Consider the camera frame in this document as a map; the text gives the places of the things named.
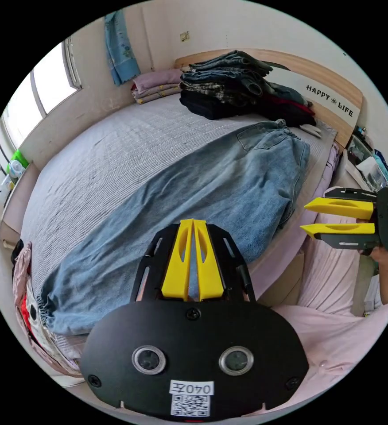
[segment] camera lens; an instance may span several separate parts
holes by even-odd
[[[154,353],[154,351],[145,350],[138,356],[138,363],[143,369],[152,371],[158,367],[160,359],[159,356]]]
[[[227,375],[243,375],[252,368],[253,360],[253,354],[247,348],[231,347],[222,353],[219,367]]]
[[[146,345],[133,352],[132,364],[139,372],[146,375],[156,375],[166,366],[166,357],[157,347]]]
[[[225,366],[232,372],[242,371],[247,366],[247,355],[242,351],[233,351],[225,358]]]

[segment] bed sheet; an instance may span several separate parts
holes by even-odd
[[[263,120],[249,115],[210,121],[172,95],[117,111],[79,135],[42,170],[27,205],[21,238],[32,242],[34,293],[73,247],[152,176],[211,140]],[[298,222],[322,180],[336,132],[322,122],[318,126],[322,139],[292,129],[310,145],[310,159],[296,210],[270,251]],[[251,265],[257,296],[266,290],[260,283],[261,260]],[[65,357],[75,359],[84,340],[55,335],[54,343]]]

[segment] wall switch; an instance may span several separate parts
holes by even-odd
[[[182,34],[179,35],[179,37],[181,38],[181,41],[186,41],[190,39],[190,33],[188,31],[183,32]]]

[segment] qr code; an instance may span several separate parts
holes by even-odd
[[[209,395],[172,395],[173,416],[210,416]]]

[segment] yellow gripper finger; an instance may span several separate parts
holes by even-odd
[[[194,220],[194,237],[199,301],[220,298],[224,293],[224,287],[205,221]]]
[[[181,220],[179,225],[162,285],[162,294],[165,298],[188,300],[193,223],[193,219]]]
[[[346,199],[315,198],[305,209],[316,213],[335,214],[338,216],[369,220],[374,210],[372,202],[350,201]]]
[[[372,235],[376,228],[373,223],[361,224],[308,224],[301,228],[311,237],[315,238],[318,233],[338,235]]]

